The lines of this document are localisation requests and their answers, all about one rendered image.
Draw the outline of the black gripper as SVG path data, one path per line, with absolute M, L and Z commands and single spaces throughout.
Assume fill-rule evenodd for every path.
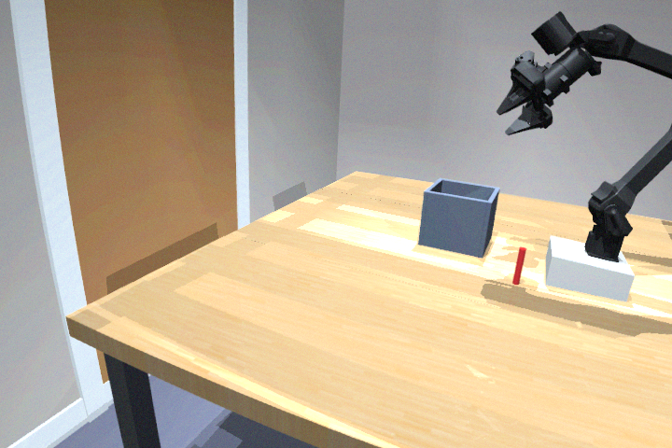
M 570 91 L 573 79 L 560 63 L 546 63 L 544 66 L 547 69 L 543 73 L 529 61 L 513 67 L 515 74 L 512 75 L 511 90 L 497 113 L 502 115 L 519 105 L 523 105 L 523 109 L 521 116 L 506 130 L 506 135 L 530 129 L 546 129 L 553 123 L 552 110 L 547 106 L 553 106 L 553 99 L 562 92 L 567 94 Z

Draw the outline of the red peg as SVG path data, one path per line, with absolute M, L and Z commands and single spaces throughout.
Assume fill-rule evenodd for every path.
M 522 275 L 522 270 L 525 262 L 525 253 L 526 253 L 526 248 L 525 247 L 519 247 L 519 252 L 518 252 L 518 257 L 516 260 L 516 265 L 515 265 L 515 270 L 514 270 L 514 275 L 512 279 L 512 283 L 515 285 L 519 285 L 521 275 Z

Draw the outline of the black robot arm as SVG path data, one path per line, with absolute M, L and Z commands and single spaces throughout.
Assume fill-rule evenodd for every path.
M 672 54 L 641 44 L 614 24 L 576 32 L 560 11 L 534 30 L 532 36 L 548 56 L 557 56 L 569 48 L 555 62 L 566 68 L 573 83 L 587 71 L 592 77 L 601 74 L 602 62 L 593 56 L 632 63 L 672 79 Z M 589 213 L 595 224 L 584 246 L 588 256 L 619 263 L 624 236 L 633 230 L 627 213 L 638 193 L 670 162 L 672 123 L 669 131 L 619 181 L 604 181 L 591 193 Z

